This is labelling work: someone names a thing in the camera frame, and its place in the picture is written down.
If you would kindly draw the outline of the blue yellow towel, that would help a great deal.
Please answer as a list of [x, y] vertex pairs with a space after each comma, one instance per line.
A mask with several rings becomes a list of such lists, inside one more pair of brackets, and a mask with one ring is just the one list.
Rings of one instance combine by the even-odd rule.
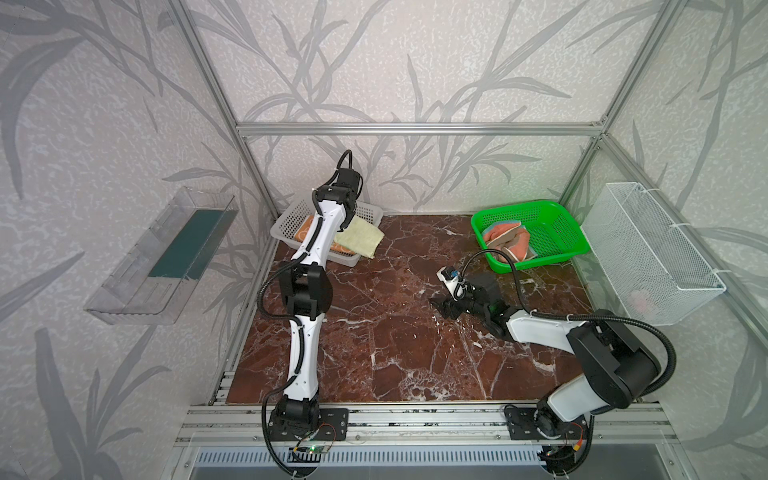
[[343, 231], [334, 236], [334, 241], [355, 254], [372, 259], [383, 238], [384, 233], [377, 226], [355, 216]]

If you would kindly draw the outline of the orange bunny pattern towel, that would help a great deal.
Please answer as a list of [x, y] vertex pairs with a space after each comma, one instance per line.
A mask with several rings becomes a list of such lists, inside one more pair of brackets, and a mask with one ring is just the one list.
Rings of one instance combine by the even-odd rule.
[[[302, 225], [299, 227], [297, 232], [294, 234], [294, 239], [296, 241], [298, 241], [299, 243], [302, 243], [305, 240], [305, 238], [307, 237], [307, 235], [309, 233], [309, 230], [310, 230], [310, 227], [311, 227], [311, 224], [312, 224], [313, 220], [314, 220], [314, 216], [308, 216], [308, 217], [305, 218], [305, 220], [302, 223]], [[338, 253], [338, 254], [355, 255], [355, 252], [353, 250], [350, 250], [350, 249], [344, 247], [343, 245], [337, 243], [336, 241], [334, 241], [332, 243], [331, 250], [333, 252]]]

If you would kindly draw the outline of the brown pink striped towel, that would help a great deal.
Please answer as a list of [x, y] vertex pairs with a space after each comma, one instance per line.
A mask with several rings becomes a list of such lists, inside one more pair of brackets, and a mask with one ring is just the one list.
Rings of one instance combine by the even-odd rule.
[[515, 263], [536, 257], [530, 232], [518, 220], [495, 222], [482, 232], [482, 238], [487, 248], [504, 251]]

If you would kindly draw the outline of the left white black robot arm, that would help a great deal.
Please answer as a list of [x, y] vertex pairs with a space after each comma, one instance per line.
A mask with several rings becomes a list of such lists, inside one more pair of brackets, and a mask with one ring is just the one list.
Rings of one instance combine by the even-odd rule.
[[270, 422], [277, 433], [301, 439], [321, 423], [317, 360], [325, 314], [333, 287], [325, 267], [335, 235], [351, 220], [361, 192], [362, 177], [351, 167], [338, 167], [331, 179], [310, 196], [314, 215], [304, 240], [278, 275], [281, 297], [291, 321], [289, 381]]

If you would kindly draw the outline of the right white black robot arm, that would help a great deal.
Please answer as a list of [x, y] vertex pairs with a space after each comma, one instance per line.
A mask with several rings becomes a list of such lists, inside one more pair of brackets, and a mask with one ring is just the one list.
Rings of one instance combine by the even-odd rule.
[[497, 339], [561, 350], [579, 362], [581, 374], [556, 387], [534, 409], [521, 413], [512, 407], [505, 409], [512, 434], [557, 440], [571, 423], [601, 409], [625, 409], [668, 376], [670, 368], [663, 368], [630, 329], [648, 331], [650, 326], [644, 322], [633, 323], [605, 310], [583, 319], [572, 315], [544, 318], [506, 303], [491, 275], [480, 275], [471, 282], [449, 266], [438, 270], [437, 277], [448, 294], [432, 298], [430, 303], [443, 318], [456, 320], [470, 314]]

